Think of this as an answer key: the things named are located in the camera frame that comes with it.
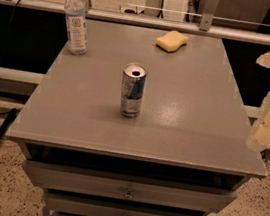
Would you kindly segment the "silver blue redbull can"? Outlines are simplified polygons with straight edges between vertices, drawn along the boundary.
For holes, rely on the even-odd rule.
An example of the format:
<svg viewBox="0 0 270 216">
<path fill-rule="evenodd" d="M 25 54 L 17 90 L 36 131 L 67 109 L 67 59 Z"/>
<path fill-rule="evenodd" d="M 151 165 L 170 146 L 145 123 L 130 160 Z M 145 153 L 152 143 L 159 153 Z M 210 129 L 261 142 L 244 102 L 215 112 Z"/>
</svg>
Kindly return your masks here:
<svg viewBox="0 0 270 216">
<path fill-rule="evenodd" d="M 120 112 L 127 117 L 139 115 L 147 69 L 139 63 L 129 63 L 123 70 Z"/>
</svg>

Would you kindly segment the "yellow sponge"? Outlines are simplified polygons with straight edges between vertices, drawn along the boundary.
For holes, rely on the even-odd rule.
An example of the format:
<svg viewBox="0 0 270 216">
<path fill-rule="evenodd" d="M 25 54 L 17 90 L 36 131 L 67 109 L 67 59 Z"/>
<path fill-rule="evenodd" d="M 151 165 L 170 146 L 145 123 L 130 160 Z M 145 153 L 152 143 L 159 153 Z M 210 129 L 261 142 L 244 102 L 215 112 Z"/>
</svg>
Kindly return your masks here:
<svg viewBox="0 0 270 216">
<path fill-rule="evenodd" d="M 158 47 L 169 53 L 175 52 L 182 45 L 186 45 L 188 41 L 189 38 L 178 31 L 169 31 L 155 40 Z"/>
</svg>

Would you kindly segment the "grey drawer cabinet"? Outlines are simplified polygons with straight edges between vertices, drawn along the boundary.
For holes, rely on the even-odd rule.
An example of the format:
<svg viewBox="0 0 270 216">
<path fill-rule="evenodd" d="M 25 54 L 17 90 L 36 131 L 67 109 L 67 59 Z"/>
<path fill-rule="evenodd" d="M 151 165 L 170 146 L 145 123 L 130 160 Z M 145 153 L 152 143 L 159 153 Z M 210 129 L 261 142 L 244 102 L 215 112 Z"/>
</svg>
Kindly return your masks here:
<svg viewBox="0 0 270 216">
<path fill-rule="evenodd" d="M 234 191 L 266 174 L 247 147 L 250 123 L 218 38 L 193 35 L 174 53 L 156 29 L 90 20 L 89 50 L 62 50 L 8 131 L 25 160 Z M 120 112 L 125 66 L 147 69 L 139 115 Z M 158 206 L 41 187 L 46 193 Z"/>
</svg>

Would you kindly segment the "clear plastic water bottle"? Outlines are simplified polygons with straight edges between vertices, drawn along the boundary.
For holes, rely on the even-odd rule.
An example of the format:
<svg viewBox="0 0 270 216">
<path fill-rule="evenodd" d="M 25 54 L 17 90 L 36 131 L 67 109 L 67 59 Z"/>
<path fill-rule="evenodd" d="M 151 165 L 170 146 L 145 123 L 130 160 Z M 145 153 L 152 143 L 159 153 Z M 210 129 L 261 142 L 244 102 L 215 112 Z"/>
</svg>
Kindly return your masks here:
<svg viewBox="0 0 270 216">
<path fill-rule="evenodd" d="M 88 47 L 85 3 L 81 0 L 66 0 L 64 10 L 69 50 L 75 55 L 82 55 Z"/>
</svg>

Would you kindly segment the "middle grey drawer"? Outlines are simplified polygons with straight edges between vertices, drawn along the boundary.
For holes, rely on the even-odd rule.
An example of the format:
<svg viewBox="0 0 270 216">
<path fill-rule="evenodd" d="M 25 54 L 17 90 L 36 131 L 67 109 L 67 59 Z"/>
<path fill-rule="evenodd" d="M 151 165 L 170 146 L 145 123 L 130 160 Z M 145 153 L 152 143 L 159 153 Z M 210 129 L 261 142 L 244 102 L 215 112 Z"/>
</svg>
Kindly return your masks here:
<svg viewBox="0 0 270 216">
<path fill-rule="evenodd" d="M 104 202 L 64 194 L 46 193 L 44 200 L 52 210 L 81 216 L 191 216 L 130 203 Z"/>
</svg>

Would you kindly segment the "top grey drawer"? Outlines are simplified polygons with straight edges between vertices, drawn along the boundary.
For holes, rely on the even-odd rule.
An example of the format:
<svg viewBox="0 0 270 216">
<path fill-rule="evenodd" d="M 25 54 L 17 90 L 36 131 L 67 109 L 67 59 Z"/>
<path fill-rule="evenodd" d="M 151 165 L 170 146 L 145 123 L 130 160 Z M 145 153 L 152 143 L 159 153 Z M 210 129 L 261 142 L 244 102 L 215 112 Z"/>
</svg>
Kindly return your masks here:
<svg viewBox="0 0 270 216">
<path fill-rule="evenodd" d="M 236 192 L 87 169 L 24 161 L 34 185 L 64 192 L 217 213 Z"/>
</svg>

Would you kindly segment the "metal railing frame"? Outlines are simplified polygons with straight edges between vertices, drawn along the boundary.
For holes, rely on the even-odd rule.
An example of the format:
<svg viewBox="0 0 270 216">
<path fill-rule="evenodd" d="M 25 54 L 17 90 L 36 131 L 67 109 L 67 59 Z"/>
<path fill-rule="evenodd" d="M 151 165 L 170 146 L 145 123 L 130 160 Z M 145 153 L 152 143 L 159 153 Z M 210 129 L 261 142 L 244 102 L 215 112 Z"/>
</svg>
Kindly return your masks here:
<svg viewBox="0 0 270 216">
<path fill-rule="evenodd" d="M 14 6 L 17 1 L 18 0 L 0 0 L 0 4 Z M 217 37 L 218 39 L 225 38 L 270 45 L 270 34 L 239 30 L 234 28 L 226 28 L 224 26 L 219 27 L 211 25 L 206 30 L 201 30 L 199 23 L 179 23 L 179 21 L 153 18 L 152 16 L 145 17 L 139 15 L 92 9 L 91 7 L 87 8 L 86 17 L 91 20 L 104 20 L 164 30 L 171 29 L 182 31 L 184 33 Z"/>
</svg>

